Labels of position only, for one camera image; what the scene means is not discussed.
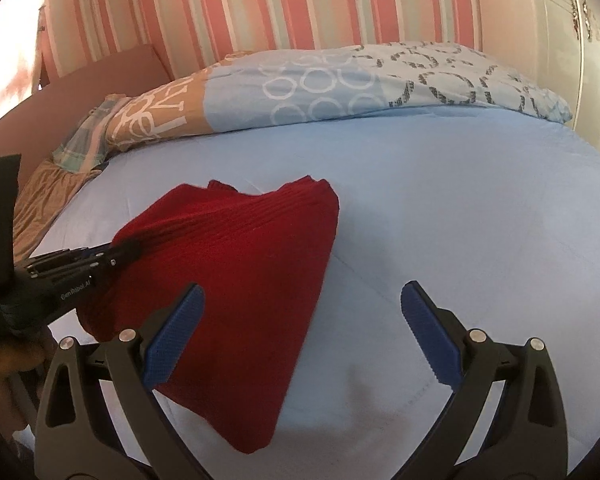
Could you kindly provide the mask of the left hand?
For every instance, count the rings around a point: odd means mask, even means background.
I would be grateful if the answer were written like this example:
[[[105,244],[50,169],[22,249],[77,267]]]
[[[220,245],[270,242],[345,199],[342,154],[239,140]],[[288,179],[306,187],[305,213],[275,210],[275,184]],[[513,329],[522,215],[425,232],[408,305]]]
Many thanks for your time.
[[[6,441],[12,440],[15,432],[27,427],[8,378],[50,362],[56,348],[57,342],[48,327],[34,335],[32,340],[0,342],[0,434]]]

